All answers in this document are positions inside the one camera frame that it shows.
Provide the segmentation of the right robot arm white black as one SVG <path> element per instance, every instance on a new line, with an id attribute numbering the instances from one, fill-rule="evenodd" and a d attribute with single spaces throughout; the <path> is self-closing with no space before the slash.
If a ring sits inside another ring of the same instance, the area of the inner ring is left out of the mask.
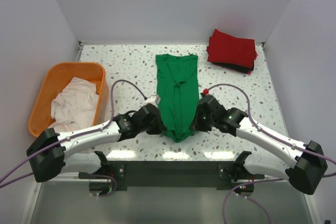
<path id="1" fill-rule="evenodd" d="M 281 178 L 298 191 L 313 195 L 328 168 L 322 147 L 317 142 L 304 143 L 281 135 L 254 122 L 240 109 L 225 109 L 212 95 L 205 95 L 198 101 L 190 128 L 200 132 L 216 128 L 222 133 L 252 142 L 274 155 L 273 158 L 255 161 L 251 152 L 241 152 L 232 170 L 239 178 L 250 174 Z"/>

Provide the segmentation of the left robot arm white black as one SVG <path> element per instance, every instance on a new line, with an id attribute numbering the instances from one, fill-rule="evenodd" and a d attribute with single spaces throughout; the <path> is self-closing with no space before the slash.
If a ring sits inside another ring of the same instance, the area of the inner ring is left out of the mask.
<path id="1" fill-rule="evenodd" d="M 152 104 L 146 104 L 134 113 L 119 114 L 84 130 L 56 133 L 53 128 L 46 129 L 34 140 L 26 154 L 38 183 L 71 172 L 103 178 L 109 171 L 107 159 L 102 153 L 83 154 L 83 150 L 132 139 L 142 132 L 160 135 L 165 130 L 160 110 Z"/>

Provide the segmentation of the green t shirt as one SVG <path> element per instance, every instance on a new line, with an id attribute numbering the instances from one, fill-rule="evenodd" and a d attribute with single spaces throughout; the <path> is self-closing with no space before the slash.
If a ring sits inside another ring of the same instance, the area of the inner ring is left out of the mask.
<path id="1" fill-rule="evenodd" d="M 190 126 L 199 101 L 198 56 L 155 56 L 157 66 L 156 93 L 159 109 L 166 127 L 165 135 L 179 143 L 194 134 Z"/>

